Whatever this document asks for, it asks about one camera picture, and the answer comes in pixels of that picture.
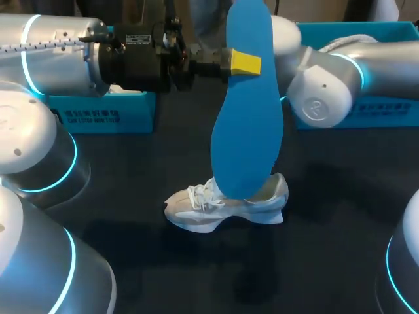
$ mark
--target sneaker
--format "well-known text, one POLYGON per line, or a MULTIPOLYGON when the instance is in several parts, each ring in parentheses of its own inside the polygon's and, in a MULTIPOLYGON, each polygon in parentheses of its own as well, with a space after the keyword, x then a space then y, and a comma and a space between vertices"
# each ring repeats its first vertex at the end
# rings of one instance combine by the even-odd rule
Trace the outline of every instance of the sneaker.
POLYGON ((280 224, 281 210, 288 200, 288 185, 280 173, 269 177, 248 200, 230 200, 218 189, 214 178, 205 185, 190 186, 166 200, 164 214, 176 226, 208 233, 226 218, 242 217, 257 224, 280 224))

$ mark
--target blue plastic box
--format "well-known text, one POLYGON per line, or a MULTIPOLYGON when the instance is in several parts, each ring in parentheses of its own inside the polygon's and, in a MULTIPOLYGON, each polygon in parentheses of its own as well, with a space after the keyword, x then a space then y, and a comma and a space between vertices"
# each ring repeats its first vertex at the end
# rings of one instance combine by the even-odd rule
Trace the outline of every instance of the blue plastic box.
MULTIPOLYGON (((333 39, 366 34, 382 42, 419 40, 410 22, 298 23, 302 44, 318 50, 333 39)), ((300 129, 311 129, 298 119, 300 129)), ((419 126, 419 101, 388 97, 362 97, 336 128, 419 126)))
POLYGON ((150 92, 101 98, 50 96, 48 105, 72 134, 151 133, 154 128, 156 95, 150 92))

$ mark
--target white cable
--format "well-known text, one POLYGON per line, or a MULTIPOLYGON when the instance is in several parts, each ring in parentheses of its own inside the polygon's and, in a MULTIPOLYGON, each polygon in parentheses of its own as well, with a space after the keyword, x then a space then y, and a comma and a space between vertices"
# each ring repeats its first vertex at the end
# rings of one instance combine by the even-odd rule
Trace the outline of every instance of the white cable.
POLYGON ((328 53, 338 47, 344 46, 345 44, 356 43, 356 42, 377 43, 378 41, 374 37, 371 37, 368 35, 363 35, 363 34, 352 35, 352 36, 337 38, 333 40, 332 42, 330 42, 327 46, 320 49, 319 51, 328 53))
POLYGON ((63 38, 52 41, 39 42, 36 44, 5 44, 0 46, 0 56, 5 54, 13 54, 22 51, 46 50, 55 48, 65 48, 70 46, 84 46, 85 43, 77 39, 63 38))

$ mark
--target blue insole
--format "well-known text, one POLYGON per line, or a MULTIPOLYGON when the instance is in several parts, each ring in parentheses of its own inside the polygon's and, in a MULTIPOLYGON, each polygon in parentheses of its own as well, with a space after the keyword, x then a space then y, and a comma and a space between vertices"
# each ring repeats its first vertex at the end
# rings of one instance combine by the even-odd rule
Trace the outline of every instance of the blue insole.
POLYGON ((215 181, 226 197, 240 200, 254 196, 266 182, 283 133, 272 20, 263 0, 237 0, 231 6, 227 47, 261 57, 262 61, 259 76, 229 78, 211 138, 215 181))

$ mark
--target white shoelace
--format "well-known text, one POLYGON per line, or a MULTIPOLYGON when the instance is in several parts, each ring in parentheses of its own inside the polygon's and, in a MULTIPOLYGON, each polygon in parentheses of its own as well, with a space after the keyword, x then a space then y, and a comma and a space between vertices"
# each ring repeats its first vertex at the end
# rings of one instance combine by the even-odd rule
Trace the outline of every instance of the white shoelace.
POLYGON ((363 42, 363 43, 377 43, 378 41, 371 36, 368 35, 352 35, 347 37, 337 38, 327 46, 320 49, 320 52, 328 53, 338 47, 344 46, 345 44, 356 43, 356 42, 363 42))
POLYGON ((215 192, 215 181, 214 178, 211 178, 204 185, 190 186, 188 187, 189 200, 193 209, 200 209, 205 211, 206 206, 222 207, 225 204, 220 198, 220 195, 217 195, 215 192))

